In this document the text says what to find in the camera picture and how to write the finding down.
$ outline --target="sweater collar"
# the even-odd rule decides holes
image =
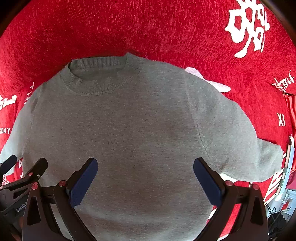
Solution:
[[[143,58],[130,53],[122,57],[81,58],[72,60],[63,70],[60,77],[64,85],[73,93],[83,96],[111,93],[135,77],[142,69]],[[83,80],[73,74],[75,70],[114,70],[112,76],[101,78],[95,76],[93,80]]]

